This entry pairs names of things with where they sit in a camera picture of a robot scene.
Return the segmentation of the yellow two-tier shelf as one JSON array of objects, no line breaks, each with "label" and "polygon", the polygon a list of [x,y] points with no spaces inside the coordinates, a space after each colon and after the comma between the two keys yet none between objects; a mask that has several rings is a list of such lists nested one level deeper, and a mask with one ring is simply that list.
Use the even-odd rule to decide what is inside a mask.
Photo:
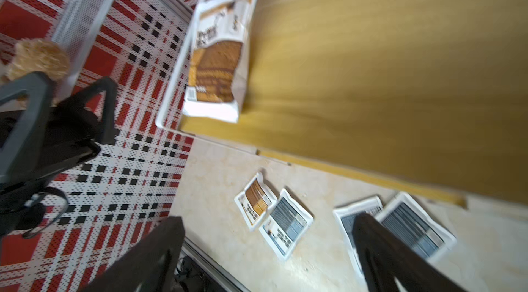
[{"label": "yellow two-tier shelf", "polygon": [[236,124],[183,132],[527,202],[527,0],[258,0]]}]

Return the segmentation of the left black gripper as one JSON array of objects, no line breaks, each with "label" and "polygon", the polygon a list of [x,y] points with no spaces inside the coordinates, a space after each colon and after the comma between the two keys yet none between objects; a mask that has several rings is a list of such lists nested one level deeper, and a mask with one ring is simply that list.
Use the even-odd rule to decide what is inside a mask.
[{"label": "left black gripper", "polygon": [[[44,230],[47,196],[67,201],[50,184],[60,173],[98,156],[100,145],[114,145],[117,84],[103,77],[59,102],[50,113],[53,82],[29,73],[1,87],[1,104],[27,96],[24,111],[1,114],[1,236],[22,230],[32,238]],[[97,96],[103,111],[87,107]]]}]

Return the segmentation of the grey coffee bag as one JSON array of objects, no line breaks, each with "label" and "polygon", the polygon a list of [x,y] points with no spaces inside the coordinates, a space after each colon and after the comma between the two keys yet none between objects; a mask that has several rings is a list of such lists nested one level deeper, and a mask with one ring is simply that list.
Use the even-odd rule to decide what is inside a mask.
[{"label": "grey coffee bag", "polygon": [[429,263],[438,261],[457,243],[455,236],[406,192],[393,197],[375,219]]},{"label": "grey coffee bag", "polygon": [[308,210],[283,188],[277,204],[258,231],[276,256],[286,261],[313,222]]},{"label": "grey coffee bag", "polygon": [[356,217],[360,214],[369,214],[375,216],[383,210],[381,199],[378,195],[365,198],[347,206],[336,208],[333,210],[334,217],[338,223],[338,227],[344,237],[346,250],[349,255],[351,264],[357,277],[364,282],[364,273],[357,254],[356,244],[353,239],[353,224]]}]

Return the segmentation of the grey coffee bag left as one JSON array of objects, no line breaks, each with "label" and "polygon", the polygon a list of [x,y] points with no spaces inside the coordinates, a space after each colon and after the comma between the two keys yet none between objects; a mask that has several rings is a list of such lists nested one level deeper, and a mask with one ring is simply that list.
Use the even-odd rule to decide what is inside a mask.
[{"label": "grey coffee bag left", "polygon": [[286,261],[313,222],[308,210],[283,188],[277,204],[258,231],[276,256]]}]

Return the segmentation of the grey coffee bag middle upper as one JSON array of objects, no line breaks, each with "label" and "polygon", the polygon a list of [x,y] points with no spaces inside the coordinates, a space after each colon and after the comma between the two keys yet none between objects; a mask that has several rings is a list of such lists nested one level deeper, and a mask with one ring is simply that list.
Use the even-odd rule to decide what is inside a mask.
[{"label": "grey coffee bag middle upper", "polygon": [[393,197],[375,219],[429,263],[438,261],[457,243],[455,236],[406,192]]}]

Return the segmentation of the brown teddy bear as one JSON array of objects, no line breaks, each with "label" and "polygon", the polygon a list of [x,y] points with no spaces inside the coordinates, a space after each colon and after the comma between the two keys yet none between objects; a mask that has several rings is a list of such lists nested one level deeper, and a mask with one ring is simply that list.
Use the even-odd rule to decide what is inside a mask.
[{"label": "brown teddy bear", "polygon": [[70,57],[50,40],[20,40],[15,45],[15,56],[7,65],[5,77],[13,81],[32,72],[43,72],[57,82],[70,72]]}]

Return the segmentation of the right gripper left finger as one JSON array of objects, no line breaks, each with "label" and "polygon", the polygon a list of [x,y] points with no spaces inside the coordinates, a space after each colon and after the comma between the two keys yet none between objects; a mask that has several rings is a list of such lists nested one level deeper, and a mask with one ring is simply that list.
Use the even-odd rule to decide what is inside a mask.
[{"label": "right gripper left finger", "polygon": [[170,216],[84,291],[170,291],[184,243],[182,218]]}]

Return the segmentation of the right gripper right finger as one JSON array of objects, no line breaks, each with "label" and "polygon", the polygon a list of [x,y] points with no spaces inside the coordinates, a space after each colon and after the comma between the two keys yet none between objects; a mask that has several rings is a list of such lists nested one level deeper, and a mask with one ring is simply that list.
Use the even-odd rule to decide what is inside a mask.
[{"label": "right gripper right finger", "polygon": [[463,291],[444,274],[420,258],[369,214],[353,225],[360,265],[370,291]]}]

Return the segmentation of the brown coffee bag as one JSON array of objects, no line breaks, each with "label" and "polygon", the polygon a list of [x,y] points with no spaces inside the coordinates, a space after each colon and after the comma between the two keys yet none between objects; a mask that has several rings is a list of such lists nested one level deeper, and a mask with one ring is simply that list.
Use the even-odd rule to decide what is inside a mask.
[{"label": "brown coffee bag", "polygon": [[250,231],[256,230],[264,218],[276,207],[278,198],[265,183],[262,171],[249,180],[244,189],[234,198],[243,220]]},{"label": "brown coffee bag", "polygon": [[197,6],[184,115],[238,122],[248,86],[257,1],[209,0]]}]

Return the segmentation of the grey coffee bag middle lower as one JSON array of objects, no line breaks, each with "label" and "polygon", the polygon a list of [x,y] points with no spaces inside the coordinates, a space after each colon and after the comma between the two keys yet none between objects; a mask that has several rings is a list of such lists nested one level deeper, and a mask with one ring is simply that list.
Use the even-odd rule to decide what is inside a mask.
[{"label": "grey coffee bag middle lower", "polygon": [[333,210],[334,217],[338,223],[338,227],[344,237],[346,250],[349,255],[351,264],[357,277],[364,282],[364,273],[357,254],[356,244],[353,239],[353,224],[356,217],[360,214],[369,214],[375,216],[383,210],[381,199],[378,195],[365,198],[347,206],[336,208]]}]

